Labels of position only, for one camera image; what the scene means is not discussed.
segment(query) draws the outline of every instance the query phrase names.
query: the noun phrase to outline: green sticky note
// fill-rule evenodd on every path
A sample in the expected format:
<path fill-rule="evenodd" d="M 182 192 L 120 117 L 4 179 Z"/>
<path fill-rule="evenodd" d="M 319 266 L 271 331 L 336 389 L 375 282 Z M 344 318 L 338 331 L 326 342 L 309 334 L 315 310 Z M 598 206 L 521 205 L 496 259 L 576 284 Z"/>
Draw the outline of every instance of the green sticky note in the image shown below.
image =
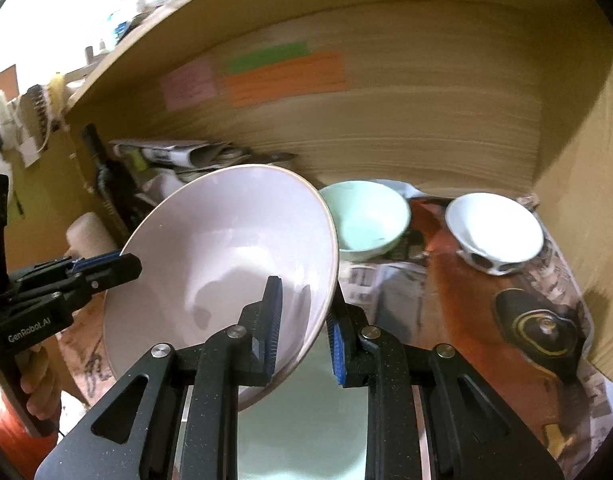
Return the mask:
<path fill-rule="evenodd" d="M 137 148 L 132 148 L 128 151 L 128 157 L 131 160 L 131 164 L 136 171 L 148 170 L 148 163 L 144 160 L 142 153 Z"/>
<path fill-rule="evenodd" d="M 298 43 L 285 43 L 269 48 L 254 50 L 244 56 L 235 57 L 226 62 L 224 70 L 229 75 L 235 75 L 261 66 L 272 65 L 296 57 L 304 57 L 311 54 L 306 41 Z"/>

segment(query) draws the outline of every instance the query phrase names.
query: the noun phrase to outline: white bowl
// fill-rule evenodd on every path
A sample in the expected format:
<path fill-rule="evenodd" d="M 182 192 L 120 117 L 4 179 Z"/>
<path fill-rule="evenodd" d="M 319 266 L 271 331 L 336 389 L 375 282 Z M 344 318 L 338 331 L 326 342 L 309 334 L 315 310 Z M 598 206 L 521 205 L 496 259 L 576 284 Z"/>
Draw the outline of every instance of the white bowl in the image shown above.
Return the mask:
<path fill-rule="evenodd" d="M 282 279 L 283 309 L 271 385 L 240 389 L 243 409 L 281 383 L 307 354 L 333 298 L 338 246 L 317 190 L 275 166 L 233 166 L 187 184 L 140 224 L 123 253 L 142 261 L 135 281 L 107 293 L 104 339 L 124 374 L 154 344 L 185 348 L 238 321 Z"/>
<path fill-rule="evenodd" d="M 460 255 L 471 266 L 501 276 L 522 268 L 544 244 L 538 220 L 510 198 L 469 193 L 456 198 L 445 213 Z"/>

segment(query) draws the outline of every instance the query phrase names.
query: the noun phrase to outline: bowl rim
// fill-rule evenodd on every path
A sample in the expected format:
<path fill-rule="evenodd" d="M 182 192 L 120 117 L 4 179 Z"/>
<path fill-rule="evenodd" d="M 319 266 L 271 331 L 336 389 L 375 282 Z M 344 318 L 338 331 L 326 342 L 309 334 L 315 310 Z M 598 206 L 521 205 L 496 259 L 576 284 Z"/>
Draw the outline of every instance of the bowl rim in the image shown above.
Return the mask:
<path fill-rule="evenodd" d="M 392 193 L 394 195 L 396 195 L 402 202 L 405 203 L 405 211 L 407 212 L 407 219 L 404 222 L 404 227 L 402 227 L 402 229 L 400 230 L 400 232 L 398 232 L 397 235 L 395 235 L 394 237 L 390 238 L 388 241 L 384 242 L 383 244 L 380 245 L 375 245 L 372 246 L 368 249 L 363 249 L 362 251 L 359 250 L 354 250 L 354 249 L 339 249 L 339 251 L 341 253 L 344 254 L 360 254 L 360 253 L 367 253 L 369 251 L 375 251 L 376 249 L 379 249 L 381 247 L 385 247 L 387 245 L 389 245 L 390 243 L 392 243 L 394 240 L 397 240 L 399 237 L 401 237 L 403 234 L 405 234 L 405 232 L 407 232 L 407 229 L 409 228 L 410 224 L 411 224 L 411 206 L 409 205 L 409 202 L 407 199 L 405 199 L 405 197 L 403 197 L 402 195 L 400 195 L 400 193 L 398 193 L 395 189 L 391 189 L 389 186 L 386 186 L 385 184 L 382 184 L 380 182 L 374 182 L 373 180 L 341 180 L 340 182 L 336 182 L 334 184 L 330 184 L 329 186 L 323 187 L 319 193 L 322 193 L 325 189 L 330 189 L 331 187 L 337 186 L 338 184 L 348 184 L 348 183 L 362 183 L 362 184 L 375 184 L 376 186 L 380 186 L 384 189 L 388 189 L 389 193 Z"/>
<path fill-rule="evenodd" d="M 331 263 L 332 263 L 332 265 L 331 265 L 331 271 L 330 271 L 330 275 L 329 275 L 329 287 L 328 287 L 328 290 L 327 290 L 327 294 L 325 296 L 325 305 L 326 306 L 325 306 L 325 308 L 322 309 L 322 311 L 319 313 L 319 315 L 315 319 L 314 330 L 312 330 L 312 333 L 309 333 L 307 331 L 304 334 L 304 341 L 303 341 L 302 346 L 299 349 L 298 353 L 296 355 L 292 356 L 291 359 L 286 363 L 286 365 L 284 365 L 283 368 L 281 368 L 280 370 L 276 370 L 276 372 L 273 375 L 273 378 L 271 379 L 271 382 L 269 383 L 268 386 L 266 386 L 264 388 L 256 388 L 254 386 L 245 386 L 245 388 L 254 388 L 254 394 L 251 395 L 251 397 L 249 397 L 248 399 L 246 399 L 244 401 L 238 400 L 238 411 L 240 411 L 240 412 L 242 410 L 245 410 L 249 406 L 253 405 L 254 403 L 258 402 L 258 400 L 261 400 L 263 397 L 266 397 L 273 390 L 275 390 L 275 388 L 280 386 L 280 384 L 282 384 L 286 380 L 286 378 L 288 378 L 293 373 L 293 371 L 304 360 L 304 358 L 307 355 L 307 353 L 309 353 L 309 351 L 311 350 L 311 348 L 315 344 L 315 340 L 319 336 L 320 332 L 322 332 L 322 328 L 325 325 L 325 321 L 327 320 L 327 315 L 329 313 L 329 309 L 330 309 L 331 303 L 333 302 L 333 295 L 335 294 L 335 289 L 336 289 L 337 284 L 338 284 L 338 272 L 339 272 L 339 266 L 340 266 L 340 254 L 339 254 L 339 247 L 338 247 L 337 232 L 335 230 L 335 225 L 333 224 L 333 217 L 331 215 L 331 211 L 329 210 L 329 207 L 328 207 L 327 203 L 322 198 L 322 196 L 320 195 L 318 190 L 315 189 L 315 187 L 307 179 L 305 179 L 304 177 L 300 176 L 299 174 L 295 173 L 294 171 L 287 170 L 286 168 L 282 168 L 281 166 L 270 166 L 270 165 L 267 165 L 267 164 L 239 164 L 237 166 L 229 166 L 228 168 L 222 168 L 221 170 L 212 171 L 211 173 L 204 174 L 204 175 L 196 178 L 195 180 L 192 180 L 191 182 L 188 182 L 187 184 L 182 186 L 180 189 L 177 189 L 176 191 L 171 193 L 167 198 L 162 200 L 162 202 L 160 202 L 151 211 L 151 213 L 149 213 L 144 218 L 144 220 L 142 220 L 140 222 L 140 225 L 136 228 L 136 230 L 133 231 L 133 233 L 131 233 L 131 236 L 128 238 L 128 240 L 124 244 L 124 246 L 122 248 L 122 252 L 121 252 L 121 254 L 125 254 L 126 247 L 129 245 L 131 240 L 133 240 L 133 237 L 136 235 L 136 233 L 138 232 L 138 230 L 142 226 L 142 224 L 144 222 L 146 222 L 151 217 L 151 215 L 153 215 L 155 213 L 155 211 L 157 211 L 163 204 L 165 204 L 172 196 L 178 194 L 179 192 L 181 192 L 181 190 L 183 190 L 187 186 L 193 186 L 196 182 L 199 182 L 199 181 L 205 179 L 206 177 L 215 176 L 215 174 L 217 174 L 217 173 L 224 173 L 225 171 L 242 170 L 244 168 L 247 168 L 247 169 L 259 168 L 259 169 L 263 169 L 264 171 L 278 171 L 278 172 L 284 173 L 284 174 L 286 174 L 286 175 L 288 175 L 288 176 L 290 176 L 292 178 L 295 178 L 297 181 L 301 182 L 302 184 L 305 184 L 306 189 L 308 189 L 311 192 L 311 194 L 316 197 L 317 201 L 322 205 L 323 210 L 325 212 L 325 217 L 327 218 L 327 224 L 328 224 L 328 227 L 329 227 L 329 234 L 330 234 L 330 238 L 332 240 L 332 247 L 331 247 L 331 250 L 332 250 L 332 253 L 331 253 Z M 113 364 L 112 364 L 111 359 L 110 359 L 109 349 L 107 347 L 107 338 L 106 338 L 106 301 L 107 301 L 107 294 L 108 294 L 108 292 L 109 292 L 108 290 L 104 292 L 104 301 L 103 301 L 104 313 L 102 314 L 102 343 L 104 345 L 104 351 L 106 352 L 107 362 L 109 363 L 109 368 L 110 368 L 111 373 L 113 374 L 113 378 L 115 378 L 115 380 L 118 380 L 120 378 L 120 376 L 118 375 L 117 371 L 113 367 Z"/>
<path fill-rule="evenodd" d="M 520 260 L 518 262 L 516 262 L 516 261 L 512 262 L 512 261 L 507 261 L 507 260 L 499 260 L 497 258 L 496 258 L 496 261 L 499 261 L 501 264 L 520 264 L 520 263 L 524 263 L 524 262 L 528 262 L 529 260 L 532 260 L 533 258 L 535 258 L 539 254 L 539 252 L 542 250 L 542 246 L 544 245 L 544 239 L 545 239 L 544 232 L 542 231 L 542 225 L 540 224 L 539 220 L 531 213 L 531 211 L 529 211 L 527 208 L 525 208 L 525 206 L 523 206 L 522 204 L 516 202 L 514 199 L 509 198 L 509 197 L 504 196 L 504 195 L 499 195 L 497 193 L 489 193 L 489 192 L 486 192 L 486 191 L 476 191 L 476 192 L 466 193 L 464 195 L 460 195 L 457 198 L 453 199 L 449 203 L 449 205 L 447 206 L 447 208 L 446 208 L 446 210 L 444 212 L 444 219 L 445 219 L 445 222 L 447 224 L 447 227 L 448 227 L 449 231 L 451 232 L 451 234 L 455 237 L 455 239 L 458 241 L 458 243 L 462 247 L 468 249 L 472 253 L 480 254 L 480 255 L 485 256 L 487 258 L 491 258 L 492 257 L 489 254 L 483 253 L 481 250 L 476 249 L 474 246 L 472 246 L 472 244 L 470 244 L 466 240 L 464 240 L 461 236 L 459 236 L 457 234 L 457 231 L 451 226 L 451 211 L 456 208 L 456 203 L 459 205 L 459 201 L 461 199 L 464 199 L 464 197 L 473 196 L 473 195 L 493 196 L 493 197 L 496 197 L 496 199 L 502 198 L 505 201 L 511 202 L 512 204 L 515 204 L 517 207 L 520 208 L 520 209 L 518 209 L 518 211 L 520 211 L 520 210 L 524 211 L 524 213 L 526 213 L 526 215 L 528 215 L 528 216 L 525 215 L 525 217 L 527 219 L 531 218 L 533 220 L 533 222 L 535 222 L 535 225 L 538 226 L 538 230 L 540 232 L 540 240 L 541 241 L 539 243 L 538 249 L 535 251 L 535 253 L 533 253 L 532 256 L 530 256 L 529 258 Z"/>

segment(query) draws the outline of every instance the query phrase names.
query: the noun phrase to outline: human hand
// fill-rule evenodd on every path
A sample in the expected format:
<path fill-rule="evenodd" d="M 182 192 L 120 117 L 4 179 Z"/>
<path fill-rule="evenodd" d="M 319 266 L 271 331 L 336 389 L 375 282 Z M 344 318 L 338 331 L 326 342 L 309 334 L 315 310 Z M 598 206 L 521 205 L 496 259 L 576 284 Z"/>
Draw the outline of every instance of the human hand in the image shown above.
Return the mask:
<path fill-rule="evenodd" d="M 27 410 L 39 420 L 50 418 L 55 423 L 60 415 L 62 387 L 58 375 L 50 368 L 48 353 L 42 345 L 29 350 L 26 363 L 18 361 L 22 373 L 20 387 L 27 395 Z"/>

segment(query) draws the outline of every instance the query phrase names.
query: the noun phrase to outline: light green bowl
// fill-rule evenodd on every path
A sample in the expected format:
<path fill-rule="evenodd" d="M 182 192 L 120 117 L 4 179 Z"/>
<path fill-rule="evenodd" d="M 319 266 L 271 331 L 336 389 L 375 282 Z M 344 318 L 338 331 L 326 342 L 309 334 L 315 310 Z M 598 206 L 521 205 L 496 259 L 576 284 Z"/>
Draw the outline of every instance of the light green bowl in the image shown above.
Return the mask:
<path fill-rule="evenodd" d="M 377 182 L 338 182 L 320 195 L 333 216 L 343 260 L 363 262 L 389 252 L 411 221 L 407 201 Z"/>

